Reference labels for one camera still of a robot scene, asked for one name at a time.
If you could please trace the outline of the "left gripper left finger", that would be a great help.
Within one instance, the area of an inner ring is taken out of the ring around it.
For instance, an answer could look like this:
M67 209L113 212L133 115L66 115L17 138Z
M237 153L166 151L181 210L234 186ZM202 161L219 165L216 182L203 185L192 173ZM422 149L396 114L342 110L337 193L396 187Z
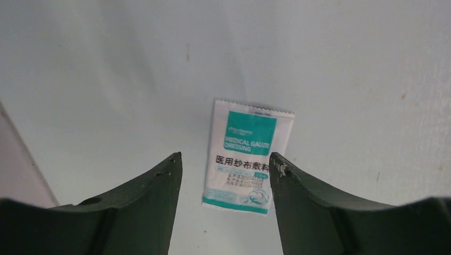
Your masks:
M1 200L1 254L167 254L182 155L77 205Z

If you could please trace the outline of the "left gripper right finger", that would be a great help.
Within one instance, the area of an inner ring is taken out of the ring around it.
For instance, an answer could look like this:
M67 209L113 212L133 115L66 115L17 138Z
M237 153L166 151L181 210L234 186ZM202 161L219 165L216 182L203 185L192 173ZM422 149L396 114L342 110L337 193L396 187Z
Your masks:
M363 199L277 152L269 169L284 254L450 254L450 198L401 206Z

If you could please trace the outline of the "white teal packet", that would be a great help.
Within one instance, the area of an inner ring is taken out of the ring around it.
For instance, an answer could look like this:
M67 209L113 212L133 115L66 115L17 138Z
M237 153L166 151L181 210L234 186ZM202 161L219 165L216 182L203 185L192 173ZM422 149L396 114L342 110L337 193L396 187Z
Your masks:
M202 204L267 215L270 155L285 152L294 119L285 109L215 98Z

